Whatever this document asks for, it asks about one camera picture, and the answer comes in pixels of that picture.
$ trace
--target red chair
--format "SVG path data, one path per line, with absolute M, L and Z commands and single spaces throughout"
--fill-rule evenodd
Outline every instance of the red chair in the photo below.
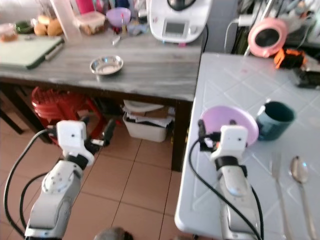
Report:
M 43 126 L 55 125 L 61 120 L 78 121 L 78 112 L 92 111 L 98 117 L 98 123 L 91 132 L 91 138 L 97 138 L 103 131 L 107 121 L 92 100 L 82 94 L 69 91 L 45 90 L 36 87 L 32 91 L 32 106 Z

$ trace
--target cutting board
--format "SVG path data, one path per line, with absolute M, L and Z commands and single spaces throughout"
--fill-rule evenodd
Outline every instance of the cutting board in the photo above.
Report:
M 56 46 L 64 42 L 60 36 L 19 35 L 18 39 L 10 42 L 0 42 L 0 67 L 33 69 L 45 60 L 45 56 Z

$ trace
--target white tiled table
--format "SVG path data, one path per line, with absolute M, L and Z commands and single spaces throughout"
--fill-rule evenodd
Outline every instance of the white tiled table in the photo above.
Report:
M 186 153 L 198 138 L 197 121 L 216 105 L 237 106 L 255 116 L 267 98 L 290 105 L 297 119 L 276 141 L 256 142 L 243 156 L 248 180 L 259 197 L 264 220 L 264 239 L 283 236 L 282 215 L 274 179 L 269 170 L 271 153 L 282 153 L 280 184 L 295 240 L 308 240 L 298 185 L 289 175 L 290 162 L 299 155 L 309 166 L 305 185 L 312 217 L 320 238 L 320 91 L 294 86 L 292 71 L 276 70 L 271 59 L 205 53 L 201 57 Z M 216 169 L 209 153 L 195 147 L 192 159 L 197 171 L 215 186 Z M 195 179 L 187 154 L 184 157 L 181 187 L 175 213 L 177 227 L 188 233 L 221 237 L 220 203 L 211 191 Z

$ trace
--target jar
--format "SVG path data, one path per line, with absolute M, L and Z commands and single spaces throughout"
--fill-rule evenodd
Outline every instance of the jar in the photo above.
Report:
M 16 26 L 11 23 L 0 24 L 0 42 L 10 42 L 18 38 Z

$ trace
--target orange object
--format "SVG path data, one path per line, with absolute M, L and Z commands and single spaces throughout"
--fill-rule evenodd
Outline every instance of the orange object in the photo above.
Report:
M 275 68 L 299 68 L 307 63 L 304 51 L 297 49 L 281 49 L 274 57 Z
M 69 91 L 44 90 L 36 87 L 32 91 L 31 102 L 36 115 L 44 127 L 55 125 L 61 120 L 80 120 L 78 112 L 92 111 L 98 123 L 90 134 L 95 139 L 100 136 L 107 121 L 91 99 L 85 95 Z

